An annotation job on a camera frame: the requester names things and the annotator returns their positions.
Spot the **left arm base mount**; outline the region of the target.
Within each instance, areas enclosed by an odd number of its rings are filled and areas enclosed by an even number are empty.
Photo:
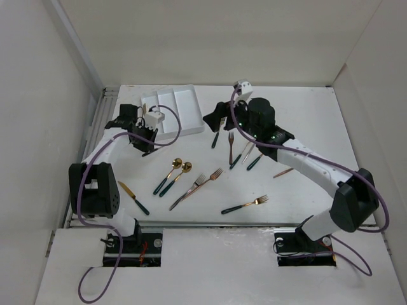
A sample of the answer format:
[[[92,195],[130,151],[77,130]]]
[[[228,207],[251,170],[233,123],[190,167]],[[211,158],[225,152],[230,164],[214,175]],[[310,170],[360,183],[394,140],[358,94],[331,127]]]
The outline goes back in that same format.
[[[101,241],[105,244],[102,265],[113,267],[116,263],[120,242],[118,236],[109,233]],[[160,267],[163,246],[163,230],[153,227],[139,227],[132,236],[123,237],[123,250],[119,267]]]

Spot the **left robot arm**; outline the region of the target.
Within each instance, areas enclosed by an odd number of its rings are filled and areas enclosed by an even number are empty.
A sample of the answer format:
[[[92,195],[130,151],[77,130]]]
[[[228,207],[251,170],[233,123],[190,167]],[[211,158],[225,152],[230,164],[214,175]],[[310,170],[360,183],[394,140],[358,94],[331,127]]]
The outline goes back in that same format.
[[[113,165],[128,146],[149,153],[165,115],[157,110],[138,117],[139,107],[120,106],[117,118],[107,122],[100,142],[90,155],[69,167],[72,211],[82,224],[115,228],[120,244],[128,252],[142,246],[142,236],[135,232],[137,221],[120,206],[120,192]]]

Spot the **white three-compartment cutlery tray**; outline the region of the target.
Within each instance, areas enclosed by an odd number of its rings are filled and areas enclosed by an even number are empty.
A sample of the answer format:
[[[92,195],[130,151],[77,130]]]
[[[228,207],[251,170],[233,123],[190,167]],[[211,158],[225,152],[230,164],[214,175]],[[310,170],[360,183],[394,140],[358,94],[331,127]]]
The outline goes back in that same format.
[[[164,88],[141,95],[141,104],[148,109],[154,105],[166,105],[178,116],[181,123],[180,136],[202,133],[205,129],[197,93],[193,85]],[[160,107],[165,119],[157,125],[156,141],[173,139],[178,131],[175,116],[166,108]]]

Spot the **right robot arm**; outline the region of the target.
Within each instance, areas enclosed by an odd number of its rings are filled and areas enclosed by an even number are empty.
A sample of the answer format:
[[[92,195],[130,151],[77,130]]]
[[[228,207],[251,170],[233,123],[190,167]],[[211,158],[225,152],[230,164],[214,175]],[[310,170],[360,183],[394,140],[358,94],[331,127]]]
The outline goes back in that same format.
[[[296,228],[294,242],[298,248],[310,250],[319,239],[340,230],[357,231],[379,207],[369,171],[364,168],[348,171],[314,154],[276,124],[275,109],[267,99],[253,98],[234,104],[219,102],[203,121],[213,132],[218,132],[223,118],[225,130],[240,128],[261,153],[295,169],[332,197],[331,208],[307,218]]]

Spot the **silver spoon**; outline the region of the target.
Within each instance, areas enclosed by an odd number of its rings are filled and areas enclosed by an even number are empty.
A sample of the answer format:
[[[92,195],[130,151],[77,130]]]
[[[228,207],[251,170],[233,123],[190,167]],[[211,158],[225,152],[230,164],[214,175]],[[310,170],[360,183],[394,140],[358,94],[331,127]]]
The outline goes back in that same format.
[[[244,150],[242,151],[242,164],[244,164],[244,162],[246,161],[246,159],[248,158],[248,155],[250,155],[251,150],[253,148],[254,144],[250,141],[248,141],[244,147]]]

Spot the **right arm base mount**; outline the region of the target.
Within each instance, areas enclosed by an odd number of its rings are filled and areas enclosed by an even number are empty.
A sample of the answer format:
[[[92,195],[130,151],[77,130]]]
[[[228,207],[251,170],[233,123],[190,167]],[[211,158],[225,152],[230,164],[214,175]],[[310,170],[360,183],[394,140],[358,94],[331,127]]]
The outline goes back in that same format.
[[[331,238],[317,241],[298,236],[294,231],[274,232],[273,251],[279,267],[329,266],[336,267]]]

